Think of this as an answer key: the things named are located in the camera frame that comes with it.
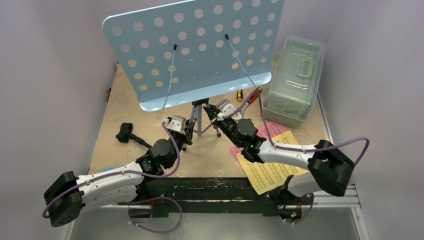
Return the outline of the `yellow black screwdriver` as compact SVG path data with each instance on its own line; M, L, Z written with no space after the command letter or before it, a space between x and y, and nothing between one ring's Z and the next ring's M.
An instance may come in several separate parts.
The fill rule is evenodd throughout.
M237 99L238 102L241 102L244 99L244 93L243 93L242 89L237 91L236 99Z

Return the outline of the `black microphone desk stand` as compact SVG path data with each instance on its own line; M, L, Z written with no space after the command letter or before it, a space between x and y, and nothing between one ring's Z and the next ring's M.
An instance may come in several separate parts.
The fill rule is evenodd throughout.
M133 140L134 142L148 149L152 147L152 145L148 144L141 137L138 137L137 135L133 134L132 131L133 131L133 124L129 122L124 122L120 125L119 132L116 134L115 138L120 143L128 143L130 140Z

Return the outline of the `teal microphone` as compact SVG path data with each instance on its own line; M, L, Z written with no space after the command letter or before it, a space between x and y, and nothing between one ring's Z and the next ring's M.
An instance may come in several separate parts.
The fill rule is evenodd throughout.
M110 170L113 170L114 168L113 167L108 167L108 168L105 168L105 169L102 169L101 171L99 171L100 173L103 173L103 172L107 172L107 171L110 171Z

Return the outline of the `light blue music stand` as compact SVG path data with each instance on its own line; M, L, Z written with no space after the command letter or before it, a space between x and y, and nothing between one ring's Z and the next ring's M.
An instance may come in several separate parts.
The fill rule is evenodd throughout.
M154 112L271 78L282 0L185 0L106 17L140 108Z

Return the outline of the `red handled adjustable wrench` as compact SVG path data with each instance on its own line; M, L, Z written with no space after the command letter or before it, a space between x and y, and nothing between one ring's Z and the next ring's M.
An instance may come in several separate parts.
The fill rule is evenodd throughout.
M240 106L240 110L237 112L237 114L235 114L233 116L234 120L241 120L243 118L244 112L245 110L248 108L249 105L251 105L257 98L258 96L262 93L262 90L260 90L259 88L257 88L256 90L254 90L249 97L245 100L245 103L243 103Z

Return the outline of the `clear plastic storage box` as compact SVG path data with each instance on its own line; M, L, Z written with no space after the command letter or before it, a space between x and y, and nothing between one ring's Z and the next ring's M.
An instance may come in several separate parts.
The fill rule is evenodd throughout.
M262 99L266 120L297 128L309 119L316 103L325 44L288 35L272 67Z

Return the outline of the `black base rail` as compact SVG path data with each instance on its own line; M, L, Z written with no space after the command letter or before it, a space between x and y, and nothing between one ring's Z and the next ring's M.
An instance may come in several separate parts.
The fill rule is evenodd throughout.
M136 186L133 200L120 205L150 207L150 216L166 218L170 213L260 214L263 217L302 216L302 208L313 203L312 194L295 197L279 186L257 194L246 177L167 177Z

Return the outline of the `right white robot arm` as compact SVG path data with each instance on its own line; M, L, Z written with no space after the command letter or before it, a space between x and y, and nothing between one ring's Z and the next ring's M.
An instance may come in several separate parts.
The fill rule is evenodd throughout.
M259 136L259 130L249 118L236 121L222 115L215 105L203 109L213 127L220 129L249 162L285 164L307 171L285 180L280 191L284 202L292 204L300 197L317 191L336 197L345 195L355 164L331 142L320 140L312 145L273 142L270 137Z

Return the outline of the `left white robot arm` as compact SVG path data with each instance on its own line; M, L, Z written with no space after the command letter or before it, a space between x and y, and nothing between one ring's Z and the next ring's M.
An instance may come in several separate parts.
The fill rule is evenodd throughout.
M132 201L146 203L149 191L140 184L172 176L180 165L183 146L192 144L193 123L181 130L163 128L168 139L157 140L136 161L88 175L62 173L43 194L46 207L42 217L49 219L52 227L61 227L89 208Z

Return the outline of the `pink sheet music page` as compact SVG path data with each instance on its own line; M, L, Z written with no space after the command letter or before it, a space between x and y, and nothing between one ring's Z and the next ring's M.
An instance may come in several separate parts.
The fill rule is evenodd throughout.
M272 138L273 137L276 137L276 136L278 136L280 134L283 134L283 133L285 133L285 132L288 131L288 129L284 125L279 124L279 123L276 123L276 122L273 122L273 121L267 122L266 126L268 127L270 136ZM266 131L266 127L265 126L260 127L258 129L257 135L259 137L268 139L268 134L267 134L267 131ZM239 161L239 158L237 157L237 155L238 155L238 153L241 152L241 150L242 150L241 148L237 148L234 145L228 149L228 151L230 152L230 154L232 155L232 157L235 159L235 161L239 165L240 165L240 161Z

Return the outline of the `yellow sheet music page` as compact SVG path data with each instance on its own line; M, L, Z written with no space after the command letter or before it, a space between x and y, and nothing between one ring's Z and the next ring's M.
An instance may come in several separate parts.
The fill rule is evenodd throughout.
M246 160L241 154L241 149L235 146L232 146L229 151L259 195L282 186L290 175L301 175L308 172L304 168L282 163L252 163Z

